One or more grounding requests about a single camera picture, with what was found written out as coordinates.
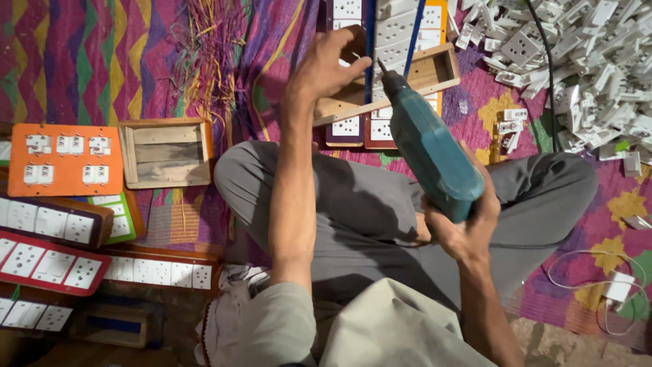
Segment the person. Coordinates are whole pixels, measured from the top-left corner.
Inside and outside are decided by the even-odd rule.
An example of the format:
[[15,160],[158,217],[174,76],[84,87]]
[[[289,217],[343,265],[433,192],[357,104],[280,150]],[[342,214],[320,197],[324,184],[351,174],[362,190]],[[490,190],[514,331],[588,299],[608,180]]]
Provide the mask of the person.
[[312,152],[316,101],[371,65],[338,62],[361,32],[315,36],[286,86],[279,144],[243,142],[217,162],[218,190],[273,264],[231,365],[523,366],[501,300],[570,236],[595,171],[569,153],[484,167],[459,141],[484,193],[453,224],[408,177]]

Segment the electric drill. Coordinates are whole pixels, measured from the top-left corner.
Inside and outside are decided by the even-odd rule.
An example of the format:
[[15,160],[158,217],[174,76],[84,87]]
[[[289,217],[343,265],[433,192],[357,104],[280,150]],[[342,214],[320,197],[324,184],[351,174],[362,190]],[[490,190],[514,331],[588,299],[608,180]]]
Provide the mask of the electric drill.
[[475,168],[430,103],[410,88],[396,71],[383,71],[383,89],[392,103],[389,129],[432,204],[453,223],[469,216],[473,202],[484,191]]

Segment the pile of switches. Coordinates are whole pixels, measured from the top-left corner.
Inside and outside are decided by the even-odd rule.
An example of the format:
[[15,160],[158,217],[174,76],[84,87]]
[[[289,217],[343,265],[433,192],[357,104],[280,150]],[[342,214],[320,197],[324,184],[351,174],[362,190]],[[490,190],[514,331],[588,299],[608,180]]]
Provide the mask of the pile of switches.
[[[524,88],[521,97],[532,99],[550,85],[548,58],[531,13],[500,6],[507,3],[516,4],[462,0],[470,11],[461,31],[449,14],[448,38],[466,49],[486,36],[492,55],[483,59],[496,82]],[[557,135],[561,147],[600,148],[600,160],[624,159],[625,174],[639,176],[641,163],[652,165],[652,2],[532,3],[551,48],[555,113],[567,128]]]

